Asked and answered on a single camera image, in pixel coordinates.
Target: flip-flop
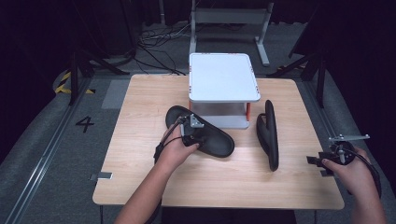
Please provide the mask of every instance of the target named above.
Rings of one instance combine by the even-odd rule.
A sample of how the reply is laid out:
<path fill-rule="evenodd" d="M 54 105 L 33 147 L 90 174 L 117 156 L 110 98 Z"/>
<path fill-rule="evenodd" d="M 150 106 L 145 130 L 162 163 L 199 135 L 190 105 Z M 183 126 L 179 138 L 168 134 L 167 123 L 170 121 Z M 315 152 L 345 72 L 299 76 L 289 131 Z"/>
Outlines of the flip-flop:
<path fill-rule="evenodd" d="M 190 119 L 190 115 L 193 115 L 198 123 L 204 124 L 201 128 L 192 128 L 194 121 L 184 125 L 184 134 L 200 143 L 198 150 L 219 158 L 228 157 L 233 153 L 234 142 L 230 135 L 183 106 L 174 105 L 168 110 L 165 117 L 166 127 L 169 128 L 180 117 Z"/>
<path fill-rule="evenodd" d="M 257 137 L 262 149 L 268 155 L 270 169 L 277 170 L 279 166 L 279 151 L 277 148 L 277 132 L 274 106 L 271 101 L 265 102 L 265 113 L 257 117 L 256 122 Z"/>

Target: wooden table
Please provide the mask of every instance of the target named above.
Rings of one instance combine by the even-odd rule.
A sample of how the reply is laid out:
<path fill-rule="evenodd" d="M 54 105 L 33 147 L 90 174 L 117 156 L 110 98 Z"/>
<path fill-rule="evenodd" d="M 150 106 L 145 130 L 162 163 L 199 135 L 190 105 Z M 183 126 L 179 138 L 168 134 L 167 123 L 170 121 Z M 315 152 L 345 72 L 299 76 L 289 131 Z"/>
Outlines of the wooden table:
<path fill-rule="evenodd" d="M 306 162 L 321 146 L 294 81 L 258 78 L 262 98 L 251 105 L 246 130 L 224 130 L 235 141 L 224 159 L 200 151 L 172 175 L 163 205 L 276 209 L 342 209 L 344 201 L 333 177 Z M 153 166 L 154 149 L 166 130 L 172 105 L 188 107 L 189 78 L 134 75 L 126 93 L 93 200 L 125 204 Z M 279 168 L 271 172 L 255 130 L 255 120 L 270 99 L 276 113 Z"/>

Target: gray floor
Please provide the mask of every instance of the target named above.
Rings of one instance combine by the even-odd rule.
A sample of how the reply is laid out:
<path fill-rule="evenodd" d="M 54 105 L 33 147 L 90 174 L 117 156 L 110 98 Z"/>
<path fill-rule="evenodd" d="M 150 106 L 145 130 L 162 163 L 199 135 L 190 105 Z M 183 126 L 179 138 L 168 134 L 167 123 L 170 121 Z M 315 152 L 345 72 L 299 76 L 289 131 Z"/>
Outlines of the gray floor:
<path fill-rule="evenodd" d="M 253 69 L 257 75 L 275 72 L 280 65 L 286 65 L 298 59 L 299 55 L 288 57 L 296 39 L 303 31 L 302 24 L 270 25 L 264 40 L 271 66 L 261 65 L 258 51 L 253 44 L 253 36 L 257 34 L 257 27 L 246 26 L 237 31 L 229 27 L 205 27 L 198 33 L 198 52 L 240 52 L 249 55 Z M 171 39 L 160 47 L 149 48 L 157 59 L 168 67 L 187 73 L 189 33 L 180 38 Z M 167 54 L 154 51 L 163 50 Z M 156 64 L 156 61 L 144 50 L 139 50 L 136 59 L 141 62 Z M 152 68 L 135 61 L 120 66 L 131 74 L 166 74 L 169 71 Z M 324 92 L 325 109 L 318 109 L 312 100 L 312 90 L 315 80 L 302 82 L 299 79 L 301 71 L 294 70 L 283 78 L 296 81 L 304 103 L 315 127 L 318 139 L 323 148 L 328 146 L 328 137 L 335 133 L 360 134 L 347 106 L 333 83 L 330 74 L 326 75 Z M 20 198 L 23 189 L 34 173 L 40 161 L 49 158 L 51 150 L 53 157 L 48 161 L 48 167 L 43 169 L 43 177 L 37 181 L 36 189 L 31 192 L 31 198 L 21 204 L 21 212 L 11 218 L 8 223 L 100 223 L 99 206 L 92 201 L 95 182 L 89 180 L 91 174 L 101 170 L 112 132 L 120 113 L 121 102 L 126 92 L 129 76 L 115 76 L 107 70 L 97 71 L 92 79 L 84 83 L 89 89 L 95 89 L 95 94 L 82 94 L 75 106 L 68 106 L 69 95 L 57 94 L 56 98 L 35 118 L 18 143 L 11 150 L 6 160 L 0 166 L 0 223 L 6 222 L 8 216 Z M 70 120 L 64 129 L 59 129 L 64 116 Z M 94 125 L 87 132 L 77 126 L 80 120 L 91 117 Z M 62 133 L 53 145 L 53 134 Z M 363 141 L 354 143 L 369 151 Z M 396 223 L 395 197 L 389 187 L 389 182 L 383 175 L 375 158 L 371 161 L 381 174 L 383 187 L 382 203 L 385 206 L 389 223 Z M 318 211 L 318 223 L 349 223 L 353 197 L 347 194 L 340 185 L 346 207 L 340 211 Z M 112 223 L 120 206 L 105 206 L 105 223 Z M 295 211 L 299 224 L 314 223 L 314 211 Z"/>

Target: hand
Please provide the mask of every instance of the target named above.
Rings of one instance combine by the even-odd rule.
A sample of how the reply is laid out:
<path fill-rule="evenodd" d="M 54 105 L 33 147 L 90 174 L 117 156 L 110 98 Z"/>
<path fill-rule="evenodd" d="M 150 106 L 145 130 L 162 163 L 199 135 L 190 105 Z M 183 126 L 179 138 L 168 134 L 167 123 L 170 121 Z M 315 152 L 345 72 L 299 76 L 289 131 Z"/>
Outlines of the hand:
<path fill-rule="evenodd" d="M 363 149 L 355 147 L 355 151 L 370 162 Z M 368 193 L 377 194 L 373 177 L 365 163 L 359 158 L 356 157 L 348 165 L 340 165 L 329 160 L 322 160 L 322 163 L 334 171 L 349 192 L 356 197 L 365 197 Z"/>
<path fill-rule="evenodd" d="M 184 146 L 181 140 L 181 131 L 178 123 L 169 127 L 163 136 L 166 136 L 174 125 L 177 126 L 165 140 L 164 145 L 166 147 L 163 149 L 163 152 L 157 161 L 157 164 L 170 169 L 171 172 L 175 171 L 176 168 L 181 165 L 199 146 L 198 144 L 189 147 Z"/>

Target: human arm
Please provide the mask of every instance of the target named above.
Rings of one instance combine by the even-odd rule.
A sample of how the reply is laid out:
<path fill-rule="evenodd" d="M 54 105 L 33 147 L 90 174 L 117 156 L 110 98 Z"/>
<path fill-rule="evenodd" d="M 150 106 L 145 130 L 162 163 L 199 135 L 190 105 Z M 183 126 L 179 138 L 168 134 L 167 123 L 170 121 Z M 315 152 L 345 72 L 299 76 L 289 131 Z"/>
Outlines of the human arm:
<path fill-rule="evenodd" d="M 128 202 L 122 207 L 115 223 L 145 223 L 163 196 L 166 184 L 176 168 L 182 164 L 198 145 L 185 147 L 176 127 L 165 140 L 166 147 Z"/>
<path fill-rule="evenodd" d="M 368 161 L 364 150 L 355 147 L 355 151 Z M 322 160 L 322 163 L 334 171 L 349 192 L 355 196 L 352 223 L 387 223 L 375 182 L 363 161 L 355 158 L 348 165 L 339 165 L 329 160 Z"/>

